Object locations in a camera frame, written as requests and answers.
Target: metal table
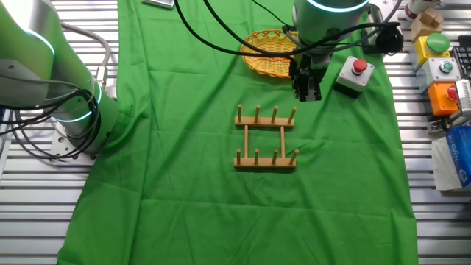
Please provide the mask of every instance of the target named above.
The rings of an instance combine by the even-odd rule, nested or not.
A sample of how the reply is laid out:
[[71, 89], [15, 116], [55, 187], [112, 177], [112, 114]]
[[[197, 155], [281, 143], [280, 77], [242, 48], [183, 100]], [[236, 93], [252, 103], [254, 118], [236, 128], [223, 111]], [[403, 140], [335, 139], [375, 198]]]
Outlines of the metal table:
[[[53, 3], [65, 22], [92, 30], [110, 42], [113, 56], [107, 93], [114, 95], [119, 50], [116, 1], [56, 0]], [[471, 33], [471, 10], [443, 10], [442, 15], [444, 34], [452, 40], [452, 45], [457, 45], [459, 35]], [[404, 24], [407, 50], [411, 48], [407, 30], [410, 23]], [[104, 49], [81, 35], [66, 32], [65, 36], [94, 72]], [[471, 264], [471, 195], [447, 196], [435, 190], [432, 138], [427, 134], [427, 113], [419, 91], [413, 86], [414, 72], [408, 53], [386, 57], [385, 62], [394, 89], [411, 202], [417, 218], [419, 263]], [[38, 124], [28, 129], [27, 134], [40, 147], [48, 149], [54, 129], [47, 123]], [[50, 166], [28, 155], [15, 141], [1, 157], [4, 173], [0, 181], [0, 264], [55, 264], [91, 168]]]

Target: red button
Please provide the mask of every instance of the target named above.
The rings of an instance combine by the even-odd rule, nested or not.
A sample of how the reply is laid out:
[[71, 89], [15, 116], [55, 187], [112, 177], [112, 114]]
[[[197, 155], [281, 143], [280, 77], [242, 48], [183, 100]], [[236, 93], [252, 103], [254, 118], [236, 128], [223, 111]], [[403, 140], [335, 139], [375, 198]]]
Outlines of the red button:
[[448, 88], [447, 96], [451, 100], [458, 99], [458, 94], [456, 93], [456, 86], [450, 86], [450, 88]]
[[353, 63], [353, 69], [355, 72], [363, 73], [368, 68], [368, 63], [363, 59], [357, 59]]

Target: wicker basket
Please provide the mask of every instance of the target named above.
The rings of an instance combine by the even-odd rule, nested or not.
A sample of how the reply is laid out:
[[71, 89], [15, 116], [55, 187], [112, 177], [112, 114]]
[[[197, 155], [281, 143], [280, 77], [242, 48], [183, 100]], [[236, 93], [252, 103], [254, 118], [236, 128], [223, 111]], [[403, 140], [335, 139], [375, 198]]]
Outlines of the wicker basket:
[[[245, 41], [260, 49], [269, 52], [290, 52], [296, 48], [294, 44], [281, 30], [264, 30], [253, 32]], [[243, 45], [241, 52], [259, 54], [251, 48]], [[259, 74], [267, 74], [270, 77], [289, 78], [289, 60], [286, 58], [250, 57], [244, 56], [245, 63]]]

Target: green button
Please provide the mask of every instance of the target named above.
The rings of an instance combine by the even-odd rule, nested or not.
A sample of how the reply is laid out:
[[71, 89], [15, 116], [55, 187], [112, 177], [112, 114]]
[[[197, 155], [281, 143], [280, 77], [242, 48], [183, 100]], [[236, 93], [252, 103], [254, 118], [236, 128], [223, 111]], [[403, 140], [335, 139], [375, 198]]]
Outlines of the green button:
[[432, 33], [427, 38], [427, 46], [433, 53], [441, 54], [450, 48], [450, 40], [440, 33]]
[[453, 70], [453, 65], [451, 63], [445, 63], [443, 65], [443, 67], [447, 70], [450, 70], [450, 71]]

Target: wooden peg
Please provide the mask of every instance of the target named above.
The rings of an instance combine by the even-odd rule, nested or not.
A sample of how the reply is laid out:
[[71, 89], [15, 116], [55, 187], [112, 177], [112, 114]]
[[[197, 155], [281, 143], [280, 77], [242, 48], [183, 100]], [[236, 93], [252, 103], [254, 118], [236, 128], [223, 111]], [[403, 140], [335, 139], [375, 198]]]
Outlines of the wooden peg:
[[285, 127], [282, 126], [280, 128], [281, 132], [281, 158], [286, 158], [286, 151], [285, 151]]
[[293, 107], [293, 110], [291, 111], [291, 115], [289, 116], [288, 123], [290, 124], [293, 121], [294, 114], [296, 113], [297, 108]]
[[242, 104], [238, 105], [237, 120], [238, 120], [238, 122], [242, 121]]
[[300, 151], [298, 149], [294, 150], [294, 153], [293, 153], [293, 157], [291, 158], [291, 160], [289, 161], [289, 164], [292, 165], [294, 160], [296, 159], [296, 156], [297, 154], [299, 154]]
[[257, 105], [257, 109], [255, 109], [255, 123], [258, 122], [258, 114], [260, 113], [260, 105]]
[[244, 130], [244, 158], [249, 158], [249, 125]]
[[241, 150], [237, 149], [237, 164], [241, 164]]
[[277, 117], [277, 112], [278, 112], [278, 106], [275, 106], [273, 110], [273, 115], [272, 115], [272, 123], [275, 122], [275, 118]]
[[258, 153], [259, 153], [259, 151], [260, 151], [260, 150], [258, 150], [258, 148], [255, 149], [255, 165], [258, 164]]
[[277, 157], [278, 157], [278, 149], [275, 149], [275, 152], [273, 153], [273, 160], [272, 160], [273, 165], [277, 162]]

